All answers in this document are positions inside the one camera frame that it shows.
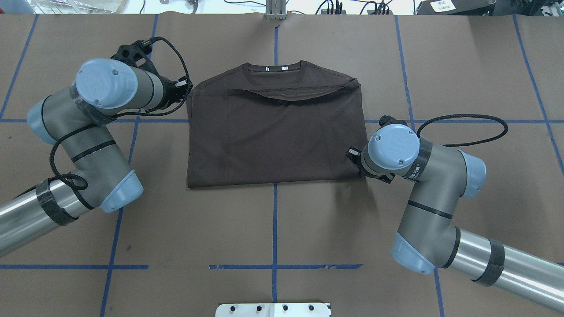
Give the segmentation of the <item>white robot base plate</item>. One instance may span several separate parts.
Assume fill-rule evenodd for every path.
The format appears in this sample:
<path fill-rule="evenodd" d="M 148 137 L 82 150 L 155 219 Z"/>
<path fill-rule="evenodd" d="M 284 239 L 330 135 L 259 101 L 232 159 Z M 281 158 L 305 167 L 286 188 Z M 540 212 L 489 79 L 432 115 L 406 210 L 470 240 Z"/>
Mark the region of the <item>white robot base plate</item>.
<path fill-rule="evenodd" d="M 216 317 L 331 317 L 329 303 L 225 303 L 217 307 Z"/>

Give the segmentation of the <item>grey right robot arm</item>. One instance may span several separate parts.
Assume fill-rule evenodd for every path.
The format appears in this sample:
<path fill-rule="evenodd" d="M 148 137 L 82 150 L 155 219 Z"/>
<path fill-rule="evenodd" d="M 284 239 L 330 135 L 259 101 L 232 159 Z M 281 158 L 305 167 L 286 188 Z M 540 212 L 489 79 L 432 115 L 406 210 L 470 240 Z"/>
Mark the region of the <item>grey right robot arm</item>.
<path fill-rule="evenodd" d="M 369 178 L 414 184 L 391 249 L 399 265 L 425 275 L 450 269 L 563 313 L 561 265 L 453 225 L 459 200 L 474 197 L 485 183 L 480 158 L 396 122 L 381 125 L 361 150 L 350 147 L 346 156 Z"/>

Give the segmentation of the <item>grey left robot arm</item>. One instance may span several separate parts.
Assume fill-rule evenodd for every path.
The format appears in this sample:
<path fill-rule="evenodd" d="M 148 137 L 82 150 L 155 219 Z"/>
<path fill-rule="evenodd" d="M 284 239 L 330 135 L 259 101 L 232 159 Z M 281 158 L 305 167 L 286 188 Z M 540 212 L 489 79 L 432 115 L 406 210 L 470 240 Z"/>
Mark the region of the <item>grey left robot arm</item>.
<path fill-rule="evenodd" d="M 159 116 L 191 88 L 189 74 L 171 81 L 146 66 L 96 58 L 68 88 L 32 107 L 27 123 L 52 145 L 53 176 L 2 205 L 1 255 L 97 207 L 112 213 L 139 198 L 143 185 L 107 125 L 119 116 Z"/>

